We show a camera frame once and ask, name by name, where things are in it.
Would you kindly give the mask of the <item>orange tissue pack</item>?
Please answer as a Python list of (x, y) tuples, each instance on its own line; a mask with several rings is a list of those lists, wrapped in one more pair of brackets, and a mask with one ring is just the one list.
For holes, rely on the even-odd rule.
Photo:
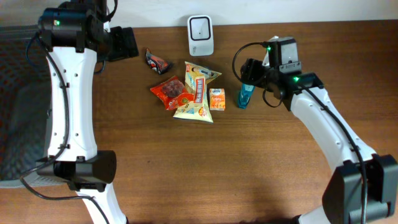
[(226, 109), (226, 97), (224, 88), (210, 88), (210, 110), (224, 111)]

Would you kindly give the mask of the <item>silver dark snack packet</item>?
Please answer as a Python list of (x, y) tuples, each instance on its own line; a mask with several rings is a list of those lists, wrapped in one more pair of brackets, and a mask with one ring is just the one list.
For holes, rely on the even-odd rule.
[(153, 55), (149, 48), (146, 48), (145, 61), (146, 64), (148, 64), (148, 66), (159, 75), (168, 72), (173, 67), (172, 62), (168, 62), (158, 56)]

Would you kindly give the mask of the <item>red snack bag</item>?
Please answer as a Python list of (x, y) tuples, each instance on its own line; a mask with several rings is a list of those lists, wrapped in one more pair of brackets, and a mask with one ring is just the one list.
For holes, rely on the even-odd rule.
[(166, 110), (175, 110), (193, 101), (194, 98), (176, 76), (151, 88), (150, 91), (163, 102)]

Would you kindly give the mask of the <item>blue mouthwash bottle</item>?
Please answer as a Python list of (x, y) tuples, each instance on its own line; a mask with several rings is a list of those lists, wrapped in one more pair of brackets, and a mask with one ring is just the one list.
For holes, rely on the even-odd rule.
[(241, 89), (238, 95), (238, 108), (246, 109), (252, 94), (254, 93), (255, 86), (254, 85), (247, 85), (242, 84)]

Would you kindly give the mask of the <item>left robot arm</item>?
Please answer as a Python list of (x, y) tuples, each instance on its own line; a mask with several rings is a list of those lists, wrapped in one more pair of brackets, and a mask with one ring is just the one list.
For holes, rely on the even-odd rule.
[(64, 182), (84, 201), (94, 223), (127, 223), (114, 192), (117, 160), (97, 148), (93, 131), (93, 77), (97, 63), (138, 55), (131, 28), (110, 27), (105, 0), (66, 1), (39, 18), (38, 35), (52, 82), (52, 128), (37, 173)]

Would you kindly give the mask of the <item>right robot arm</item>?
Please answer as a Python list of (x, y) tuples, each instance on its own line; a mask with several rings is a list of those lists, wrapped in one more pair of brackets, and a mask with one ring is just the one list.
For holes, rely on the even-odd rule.
[(349, 126), (318, 76), (304, 73), (293, 37), (258, 43), (263, 61), (249, 58), (235, 77), (273, 93), (308, 129), (332, 171), (322, 205), (297, 215), (292, 223), (368, 223), (394, 215), (397, 161), (380, 156)]

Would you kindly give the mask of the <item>yellow snack bag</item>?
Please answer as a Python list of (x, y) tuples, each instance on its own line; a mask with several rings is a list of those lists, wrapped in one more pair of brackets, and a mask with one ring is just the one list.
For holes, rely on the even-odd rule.
[(213, 123), (207, 98), (207, 86), (220, 75), (222, 73), (185, 62), (185, 88), (193, 95), (193, 99), (179, 106), (173, 118)]

